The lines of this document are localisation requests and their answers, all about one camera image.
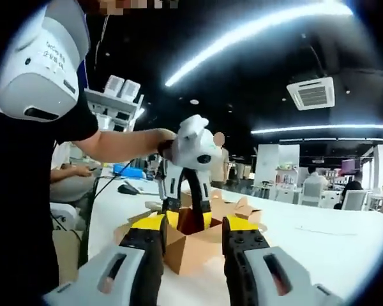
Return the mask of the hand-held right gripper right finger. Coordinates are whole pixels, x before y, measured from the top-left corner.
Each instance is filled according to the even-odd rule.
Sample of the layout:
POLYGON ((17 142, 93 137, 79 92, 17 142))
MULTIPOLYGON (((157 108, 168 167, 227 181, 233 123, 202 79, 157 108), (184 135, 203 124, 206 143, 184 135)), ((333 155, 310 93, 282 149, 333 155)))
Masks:
POLYGON ((231 305, 343 305, 280 247, 271 247, 256 224, 235 215, 222 221, 224 274, 231 305))

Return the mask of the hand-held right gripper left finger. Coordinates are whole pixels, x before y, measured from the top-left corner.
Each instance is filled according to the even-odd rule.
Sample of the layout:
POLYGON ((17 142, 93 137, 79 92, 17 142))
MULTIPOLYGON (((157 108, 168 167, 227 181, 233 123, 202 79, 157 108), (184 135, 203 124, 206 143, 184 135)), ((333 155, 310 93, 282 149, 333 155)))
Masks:
POLYGON ((111 245, 79 269, 76 281, 47 293, 47 305, 156 305, 163 275, 166 216, 133 223, 119 245, 111 245))

